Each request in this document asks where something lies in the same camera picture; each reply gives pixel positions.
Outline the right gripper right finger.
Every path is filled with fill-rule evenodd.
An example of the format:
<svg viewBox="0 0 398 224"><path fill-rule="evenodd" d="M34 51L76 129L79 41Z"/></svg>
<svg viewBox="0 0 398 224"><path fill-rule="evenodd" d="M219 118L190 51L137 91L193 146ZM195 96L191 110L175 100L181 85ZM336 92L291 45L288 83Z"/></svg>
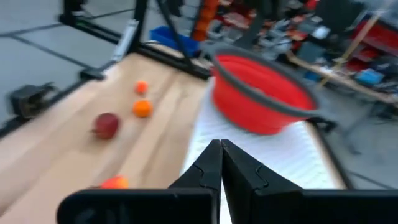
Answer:
<svg viewBox="0 0 398 224"><path fill-rule="evenodd" d="M398 224L398 190L303 189L231 141L221 145L233 224Z"/></svg>

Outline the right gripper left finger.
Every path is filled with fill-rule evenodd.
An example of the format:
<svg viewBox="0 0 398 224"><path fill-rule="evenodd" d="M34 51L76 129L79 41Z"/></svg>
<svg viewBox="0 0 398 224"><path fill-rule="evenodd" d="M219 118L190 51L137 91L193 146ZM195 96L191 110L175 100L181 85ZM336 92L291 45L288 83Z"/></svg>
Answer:
<svg viewBox="0 0 398 224"><path fill-rule="evenodd" d="M218 224L221 141L212 140L166 189L86 189L58 206L57 224Z"/></svg>

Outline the red collapsible colander bowl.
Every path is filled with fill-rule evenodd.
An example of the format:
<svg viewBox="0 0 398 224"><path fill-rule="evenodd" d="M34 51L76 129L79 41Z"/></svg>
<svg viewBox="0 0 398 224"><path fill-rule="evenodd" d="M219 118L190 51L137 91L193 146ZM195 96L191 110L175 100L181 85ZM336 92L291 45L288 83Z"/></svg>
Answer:
<svg viewBox="0 0 398 224"><path fill-rule="evenodd" d="M210 47L208 54L215 78L213 102L238 127L273 135L321 115L319 97L282 64L224 44Z"/></svg>

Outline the orange tangerine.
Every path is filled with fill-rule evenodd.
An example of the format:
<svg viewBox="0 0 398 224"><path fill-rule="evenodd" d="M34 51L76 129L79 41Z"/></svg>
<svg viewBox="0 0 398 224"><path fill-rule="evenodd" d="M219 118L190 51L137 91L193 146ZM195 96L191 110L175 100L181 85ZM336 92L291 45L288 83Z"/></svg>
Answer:
<svg viewBox="0 0 398 224"><path fill-rule="evenodd" d="M140 118L148 117L152 114L153 106L149 100L137 100L132 106L132 113Z"/></svg>

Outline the dark red pomegranate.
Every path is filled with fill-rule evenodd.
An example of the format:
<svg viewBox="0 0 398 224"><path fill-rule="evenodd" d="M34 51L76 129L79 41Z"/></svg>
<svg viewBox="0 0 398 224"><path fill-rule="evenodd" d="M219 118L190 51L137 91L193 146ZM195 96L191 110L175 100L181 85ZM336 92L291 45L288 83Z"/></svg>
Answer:
<svg viewBox="0 0 398 224"><path fill-rule="evenodd" d="M120 125L119 117L114 113L99 114L93 121L91 132L99 139L112 139Z"/></svg>

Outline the small orange stemmed fruit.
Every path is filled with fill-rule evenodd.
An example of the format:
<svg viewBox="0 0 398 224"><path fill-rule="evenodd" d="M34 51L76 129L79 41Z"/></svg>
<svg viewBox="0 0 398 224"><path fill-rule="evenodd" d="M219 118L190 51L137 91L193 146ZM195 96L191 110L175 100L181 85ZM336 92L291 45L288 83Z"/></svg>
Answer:
<svg viewBox="0 0 398 224"><path fill-rule="evenodd" d="M129 181L123 176L106 179L100 186L101 189L128 189Z"/></svg>
<svg viewBox="0 0 398 224"><path fill-rule="evenodd" d="M134 91L139 95L145 95L147 89L148 89L148 84L143 80L137 81L134 85Z"/></svg>

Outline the white perforated shelf riser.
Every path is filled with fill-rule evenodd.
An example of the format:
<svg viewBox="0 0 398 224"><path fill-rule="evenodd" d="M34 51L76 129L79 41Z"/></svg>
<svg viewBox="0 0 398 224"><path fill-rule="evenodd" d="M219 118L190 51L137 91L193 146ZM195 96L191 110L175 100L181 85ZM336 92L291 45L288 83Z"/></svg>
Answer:
<svg viewBox="0 0 398 224"><path fill-rule="evenodd" d="M210 79L195 120L181 172L185 172L213 139L229 139L267 167L305 189L345 189L341 175L312 125L298 122L276 135L257 135L238 128L215 108Z"/></svg>

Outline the wooden workbench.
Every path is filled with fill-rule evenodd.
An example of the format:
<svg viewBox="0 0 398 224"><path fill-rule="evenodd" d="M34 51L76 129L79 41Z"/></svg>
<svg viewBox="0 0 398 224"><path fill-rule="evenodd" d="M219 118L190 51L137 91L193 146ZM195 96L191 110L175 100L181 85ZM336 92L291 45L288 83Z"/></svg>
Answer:
<svg viewBox="0 0 398 224"><path fill-rule="evenodd" d="M362 86L358 83L356 83L354 80L350 79L347 75L339 75L338 73L334 72L333 70L327 70L323 67L320 67L318 65L313 65L309 64L298 57L296 57L292 52L287 52L286 56L288 60L299 67L305 68L309 71L315 72L319 74L321 77L323 77L326 82L328 81L334 81L339 84L342 84L352 90L355 90L357 92L360 92L362 94L371 96L379 101L382 101L384 103L390 104L396 108L398 108L398 96L394 95L388 95L385 93L380 93L377 91L374 91L370 88L367 88L365 86Z"/></svg>

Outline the blue storage bin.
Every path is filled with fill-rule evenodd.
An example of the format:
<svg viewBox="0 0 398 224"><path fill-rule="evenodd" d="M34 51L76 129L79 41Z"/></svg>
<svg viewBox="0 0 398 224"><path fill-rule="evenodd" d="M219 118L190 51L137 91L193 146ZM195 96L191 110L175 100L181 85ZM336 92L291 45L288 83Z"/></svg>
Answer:
<svg viewBox="0 0 398 224"><path fill-rule="evenodd" d="M190 57L194 56L199 50L200 43L182 34L179 34L178 36L182 42L182 45L185 47L187 55ZM174 39L173 33L167 26L159 26L152 29L150 31L150 39L158 41L172 49L178 50L178 45Z"/></svg>

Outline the silver label plate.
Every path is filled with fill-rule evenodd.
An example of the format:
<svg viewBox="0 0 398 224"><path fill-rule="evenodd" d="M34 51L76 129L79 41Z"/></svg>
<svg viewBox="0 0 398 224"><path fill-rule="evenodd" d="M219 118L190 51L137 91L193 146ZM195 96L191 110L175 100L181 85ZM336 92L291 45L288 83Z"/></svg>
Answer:
<svg viewBox="0 0 398 224"><path fill-rule="evenodd" d="M139 25L139 21L137 21L135 19L128 20L128 22L126 24L126 28L125 28L118 44L115 47L113 56L111 57L111 60L113 60L115 62L119 62L127 54L130 44L136 34L138 25Z"/></svg>

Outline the black frame clamp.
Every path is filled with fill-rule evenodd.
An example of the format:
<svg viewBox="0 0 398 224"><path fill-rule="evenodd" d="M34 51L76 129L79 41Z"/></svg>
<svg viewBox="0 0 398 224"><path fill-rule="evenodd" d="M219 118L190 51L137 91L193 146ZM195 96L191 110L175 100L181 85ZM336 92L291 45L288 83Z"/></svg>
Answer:
<svg viewBox="0 0 398 224"><path fill-rule="evenodd" d="M81 80L104 80L106 77L102 74L101 70L94 69L94 68L86 68L83 69L79 73Z"/></svg>

